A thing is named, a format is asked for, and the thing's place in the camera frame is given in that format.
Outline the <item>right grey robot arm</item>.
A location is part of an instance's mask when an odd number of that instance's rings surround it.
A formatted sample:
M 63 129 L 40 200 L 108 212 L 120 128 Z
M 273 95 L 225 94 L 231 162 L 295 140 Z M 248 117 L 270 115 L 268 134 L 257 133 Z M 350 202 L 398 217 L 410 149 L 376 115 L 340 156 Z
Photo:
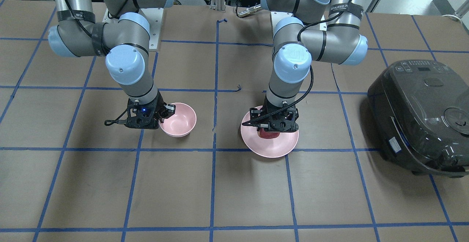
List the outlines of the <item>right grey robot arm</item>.
M 98 22 L 92 0 L 55 0 L 58 25 L 49 29 L 52 51 L 67 58 L 102 56 L 107 70 L 129 97 L 127 118 L 106 120 L 134 129 L 158 129 L 176 107 L 164 102 L 148 71 L 150 24 L 143 8 L 169 8 L 174 0 L 104 0 L 116 23 Z

